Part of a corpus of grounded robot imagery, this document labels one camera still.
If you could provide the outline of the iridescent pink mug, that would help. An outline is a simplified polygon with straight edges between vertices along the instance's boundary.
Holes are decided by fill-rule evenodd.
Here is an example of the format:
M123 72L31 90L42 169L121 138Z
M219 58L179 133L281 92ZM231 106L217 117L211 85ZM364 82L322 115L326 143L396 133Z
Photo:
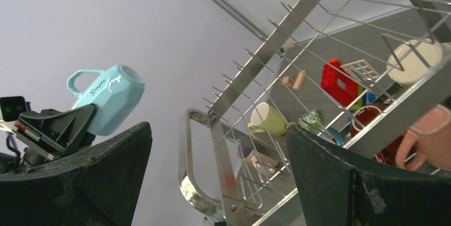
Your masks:
M254 149L244 146L241 149L240 156L245 164L262 175L273 175L277 172L279 162Z

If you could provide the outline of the salmon pink mug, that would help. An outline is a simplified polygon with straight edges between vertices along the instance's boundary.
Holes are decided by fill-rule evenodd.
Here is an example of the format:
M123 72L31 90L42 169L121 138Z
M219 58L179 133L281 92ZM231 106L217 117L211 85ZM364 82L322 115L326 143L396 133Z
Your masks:
M450 110L441 104L409 127L395 156L396 165L409 171L425 162L450 171Z

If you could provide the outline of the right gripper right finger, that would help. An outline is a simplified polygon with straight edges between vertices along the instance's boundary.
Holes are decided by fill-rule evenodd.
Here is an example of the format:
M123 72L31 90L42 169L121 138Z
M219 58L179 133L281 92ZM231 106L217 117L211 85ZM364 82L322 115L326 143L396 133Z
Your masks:
M307 225L450 225L450 178L376 162L292 125L288 156Z

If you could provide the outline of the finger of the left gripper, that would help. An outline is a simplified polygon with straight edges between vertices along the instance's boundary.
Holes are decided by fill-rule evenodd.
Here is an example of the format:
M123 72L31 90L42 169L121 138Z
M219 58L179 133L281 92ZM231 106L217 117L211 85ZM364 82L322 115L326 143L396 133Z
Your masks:
M96 114L94 104L66 112L45 109L41 113L45 116L41 123L43 133L63 148L61 152L58 152L61 156L68 156L89 147L95 140L95 135L88 132Z

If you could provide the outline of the light blue faceted mug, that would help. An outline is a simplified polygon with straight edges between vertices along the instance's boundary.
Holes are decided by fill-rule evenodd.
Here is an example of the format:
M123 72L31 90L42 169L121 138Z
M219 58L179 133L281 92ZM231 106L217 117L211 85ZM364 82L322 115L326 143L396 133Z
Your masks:
M97 73L98 77L81 91L75 87L75 80L84 73ZM145 90L143 78L133 68L122 64L107 70L78 70L67 79L66 86L77 98L73 109L88 104L96 106L87 129L96 136L111 135L138 105Z

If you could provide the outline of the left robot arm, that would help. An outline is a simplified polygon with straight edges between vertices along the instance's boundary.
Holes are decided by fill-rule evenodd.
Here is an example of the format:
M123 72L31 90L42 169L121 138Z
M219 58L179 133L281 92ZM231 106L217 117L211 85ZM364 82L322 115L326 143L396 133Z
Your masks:
M91 146L95 135L88 132L97 108L94 104L66 112L45 109L27 111L13 122L2 123L7 132L6 146L11 154L1 153L1 173L28 172Z

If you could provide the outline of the pale yellow faceted mug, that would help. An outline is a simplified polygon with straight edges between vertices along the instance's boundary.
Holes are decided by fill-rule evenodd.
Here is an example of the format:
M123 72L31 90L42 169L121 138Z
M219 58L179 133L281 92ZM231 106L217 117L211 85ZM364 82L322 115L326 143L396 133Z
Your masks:
M252 111L248 129L251 132L267 132L274 136L282 136L288 128L284 116L266 102L258 104Z

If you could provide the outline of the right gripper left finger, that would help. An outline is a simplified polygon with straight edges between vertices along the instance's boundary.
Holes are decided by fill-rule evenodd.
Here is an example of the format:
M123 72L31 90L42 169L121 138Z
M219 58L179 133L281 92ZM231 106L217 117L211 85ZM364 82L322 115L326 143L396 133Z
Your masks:
M1 225L130 225L152 147L148 122L26 173L1 175Z

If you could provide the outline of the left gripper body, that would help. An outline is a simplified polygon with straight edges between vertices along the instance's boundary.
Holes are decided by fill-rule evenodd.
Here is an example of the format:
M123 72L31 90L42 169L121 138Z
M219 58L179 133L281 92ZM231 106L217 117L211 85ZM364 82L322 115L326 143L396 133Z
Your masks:
M19 115L14 127L18 138L48 161L68 156L70 112L27 111Z

